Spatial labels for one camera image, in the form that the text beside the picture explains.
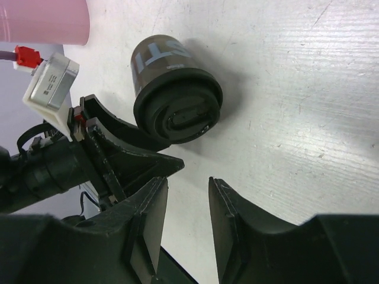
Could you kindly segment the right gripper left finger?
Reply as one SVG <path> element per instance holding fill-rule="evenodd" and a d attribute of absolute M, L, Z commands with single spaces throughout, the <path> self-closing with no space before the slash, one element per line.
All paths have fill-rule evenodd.
<path fill-rule="evenodd" d="M 1 216 L 2 283 L 150 283 L 158 271 L 168 181 L 70 225 L 51 215 Z"/>

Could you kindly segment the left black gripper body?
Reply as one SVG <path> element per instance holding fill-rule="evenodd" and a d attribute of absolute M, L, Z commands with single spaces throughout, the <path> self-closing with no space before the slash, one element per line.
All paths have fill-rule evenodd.
<path fill-rule="evenodd" d="M 1 212 L 13 213 L 89 181 L 89 137 L 70 141 L 50 124 L 33 126 L 17 140 L 18 154 L 1 148 Z"/>

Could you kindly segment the grey paper coffee cup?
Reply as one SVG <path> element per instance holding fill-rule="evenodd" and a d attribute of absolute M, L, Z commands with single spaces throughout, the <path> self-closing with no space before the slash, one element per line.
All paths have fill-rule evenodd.
<path fill-rule="evenodd" d="M 191 53 L 177 39 L 163 34 L 152 35 L 141 41 L 131 55 L 135 95 L 167 72 L 196 66 Z"/>

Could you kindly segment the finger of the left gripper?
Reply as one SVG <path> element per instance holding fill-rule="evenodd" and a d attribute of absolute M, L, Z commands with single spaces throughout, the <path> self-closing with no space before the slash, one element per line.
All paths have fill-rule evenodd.
<path fill-rule="evenodd" d="M 184 161 L 135 147 L 112 134 L 97 118 L 86 122 L 86 149 L 116 202 L 135 194 L 155 177 L 167 178 L 184 168 Z"/>
<path fill-rule="evenodd" d="M 83 108 L 86 121 L 97 118 L 111 134 L 126 143 L 151 151 L 161 151 L 171 145 L 158 141 L 139 127 L 117 118 L 100 103 L 94 94 L 81 97 L 79 104 Z"/>

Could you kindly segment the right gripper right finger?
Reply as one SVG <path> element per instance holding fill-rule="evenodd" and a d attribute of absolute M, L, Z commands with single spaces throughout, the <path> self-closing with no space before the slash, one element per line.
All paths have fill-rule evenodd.
<path fill-rule="evenodd" d="M 319 214 L 295 225 L 208 182 L 220 283 L 377 283 L 378 216 Z"/>

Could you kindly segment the pink straw holder cup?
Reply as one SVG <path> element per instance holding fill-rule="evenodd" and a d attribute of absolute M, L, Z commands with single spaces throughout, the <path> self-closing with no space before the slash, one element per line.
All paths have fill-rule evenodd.
<path fill-rule="evenodd" d="M 1 41 L 85 45 L 89 31 L 86 1 L 1 1 Z"/>

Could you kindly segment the black coffee cup lid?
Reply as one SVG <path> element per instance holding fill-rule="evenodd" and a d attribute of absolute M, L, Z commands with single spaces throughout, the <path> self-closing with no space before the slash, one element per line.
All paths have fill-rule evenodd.
<path fill-rule="evenodd" d="M 159 75 L 136 95 L 137 126 L 155 140 L 183 144 L 212 129 L 220 119 L 223 91 L 216 78 L 198 68 Z"/>

